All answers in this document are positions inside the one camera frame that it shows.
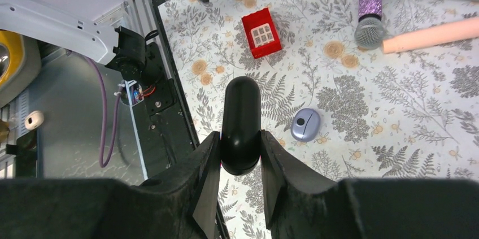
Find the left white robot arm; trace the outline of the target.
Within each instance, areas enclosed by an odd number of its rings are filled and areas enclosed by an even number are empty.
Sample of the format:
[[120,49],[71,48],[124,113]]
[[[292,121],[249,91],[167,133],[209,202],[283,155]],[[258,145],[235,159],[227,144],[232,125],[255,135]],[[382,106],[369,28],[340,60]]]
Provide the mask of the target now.
[[[97,6],[101,0],[66,0]],[[143,36],[124,27],[102,26],[42,0],[1,0],[1,29],[79,53],[125,80],[156,82],[157,71],[145,58]]]

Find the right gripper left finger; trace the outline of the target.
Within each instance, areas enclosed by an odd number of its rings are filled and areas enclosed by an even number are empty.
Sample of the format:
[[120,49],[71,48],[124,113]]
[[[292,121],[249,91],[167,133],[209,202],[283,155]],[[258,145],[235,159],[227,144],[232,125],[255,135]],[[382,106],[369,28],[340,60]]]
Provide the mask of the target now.
[[213,238],[220,133],[139,186],[116,179],[1,181],[2,238]]

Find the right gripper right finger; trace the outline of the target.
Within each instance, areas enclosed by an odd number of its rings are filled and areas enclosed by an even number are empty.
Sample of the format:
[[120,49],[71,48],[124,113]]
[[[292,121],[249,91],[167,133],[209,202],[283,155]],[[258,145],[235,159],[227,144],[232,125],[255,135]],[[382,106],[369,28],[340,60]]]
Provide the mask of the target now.
[[264,214],[273,238],[477,238],[478,183],[465,179],[335,182],[261,132]]

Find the black earbud charging case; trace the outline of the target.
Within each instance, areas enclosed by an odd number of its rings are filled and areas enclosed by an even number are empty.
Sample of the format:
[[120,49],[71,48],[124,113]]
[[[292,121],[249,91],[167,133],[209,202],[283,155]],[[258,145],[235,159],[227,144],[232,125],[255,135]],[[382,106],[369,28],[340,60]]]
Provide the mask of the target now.
[[250,173],[260,158],[261,95],[247,76],[236,77],[225,91],[220,141],[221,164],[235,176]]

